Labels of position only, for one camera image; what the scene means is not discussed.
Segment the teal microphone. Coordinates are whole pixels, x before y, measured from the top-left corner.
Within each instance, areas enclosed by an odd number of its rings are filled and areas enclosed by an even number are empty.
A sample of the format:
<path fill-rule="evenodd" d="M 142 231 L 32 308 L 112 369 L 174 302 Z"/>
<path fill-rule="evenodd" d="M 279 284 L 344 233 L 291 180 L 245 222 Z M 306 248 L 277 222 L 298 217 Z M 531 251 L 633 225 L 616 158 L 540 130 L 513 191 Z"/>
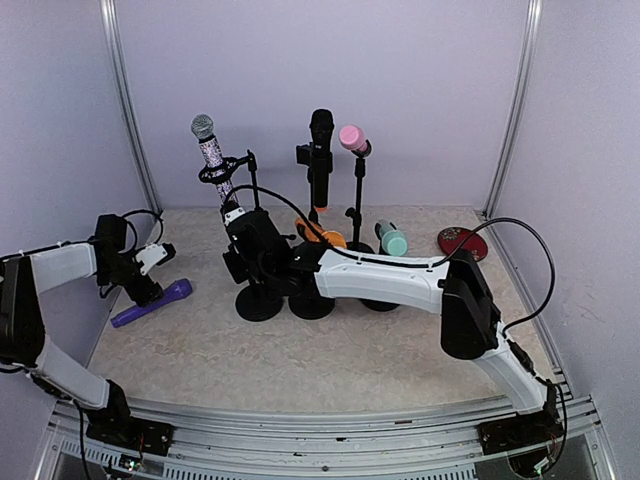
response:
<path fill-rule="evenodd" d="M 405 234 L 388 220 L 379 220 L 374 227 L 379 240 L 381 254 L 390 256 L 404 256 L 408 252 L 408 240 Z"/>

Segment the orange microphone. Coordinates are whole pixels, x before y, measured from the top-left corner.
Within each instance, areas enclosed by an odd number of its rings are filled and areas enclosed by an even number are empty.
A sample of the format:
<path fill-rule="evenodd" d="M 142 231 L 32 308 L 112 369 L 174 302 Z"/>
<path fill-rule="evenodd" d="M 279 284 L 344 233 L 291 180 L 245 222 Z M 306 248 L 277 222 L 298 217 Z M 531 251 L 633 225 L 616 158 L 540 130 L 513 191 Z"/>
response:
<path fill-rule="evenodd" d="M 315 222 L 305 222 L 302 218 L 297 218 L 295 227 L 298 235 L 305 241 L 321 243 L 328 242 L 331 246 L 347 248 L 344 236 L 335 230 L 325 230 Z"/>

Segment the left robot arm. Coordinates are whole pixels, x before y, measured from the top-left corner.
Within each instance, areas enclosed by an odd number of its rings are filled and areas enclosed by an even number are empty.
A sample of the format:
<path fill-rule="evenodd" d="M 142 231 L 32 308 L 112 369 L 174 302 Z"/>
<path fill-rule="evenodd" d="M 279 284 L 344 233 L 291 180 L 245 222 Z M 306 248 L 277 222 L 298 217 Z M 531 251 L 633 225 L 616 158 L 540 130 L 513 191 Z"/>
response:
<path fill-rule="evenodd" d="M 176 255 L 170 243 L 126 245 L 133 225 L 127 216 L 99 216 L 86 240 L 58 242 L 20 250 L 1 260 L 1 365 L 24 374 L 40 390 L 71 403 L 80 415 L 85 437 L 106 444 L 165 457 L 174 428 L 132 415 L 123 388 L 91 373 L 61 339 L 100 320 L 75 288 L 105 298 L 122 289 L 135 306 L 134 320 L 175 300 L 173 288 L 153 281 L 150 271 Z"/>

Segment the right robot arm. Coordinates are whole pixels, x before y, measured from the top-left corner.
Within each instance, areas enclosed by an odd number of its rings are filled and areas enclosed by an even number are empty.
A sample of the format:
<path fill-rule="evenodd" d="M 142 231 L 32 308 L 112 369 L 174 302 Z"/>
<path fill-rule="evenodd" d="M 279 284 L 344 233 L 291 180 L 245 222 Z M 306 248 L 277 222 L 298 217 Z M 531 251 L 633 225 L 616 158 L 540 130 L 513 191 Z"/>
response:
<path fill-rule="evenodd" d="M 318 230 L 310 240 L 291 246 L 262 209 L 237 207 L 223 221 L 230 239 L 223 259 L 234 281 L 244 286 L 236 297 L 243 319 L 268 320 L 284 303 L 299 318 L 321 319 L 341 298 L 436 314 L 442 350 L 476 364 L 515 410 L 511 417 L 478 426 L 484 453 L 566 438 L 561 388 L 538 374 L 529 354 L 511 337 L 470 252 L 395 260 L 334 246 Z"/>

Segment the purple microphone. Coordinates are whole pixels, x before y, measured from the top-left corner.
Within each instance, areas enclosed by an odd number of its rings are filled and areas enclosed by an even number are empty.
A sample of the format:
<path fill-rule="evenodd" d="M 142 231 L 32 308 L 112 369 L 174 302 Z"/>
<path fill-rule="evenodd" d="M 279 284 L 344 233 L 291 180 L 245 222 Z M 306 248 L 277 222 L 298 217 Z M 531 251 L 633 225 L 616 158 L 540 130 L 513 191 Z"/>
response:
<path fill-rule="evenodd" d="M 144 307 L 134 305 L 116 314 L 110 319 L 111 325 L 114 328 L 128 325 L 170 303 L 186 299 L 192 292 L 193 287 L 188 279 L 176 280 L 163 290 L 163 295 L 159 299 L 152 301 L 149 305 Z"/>

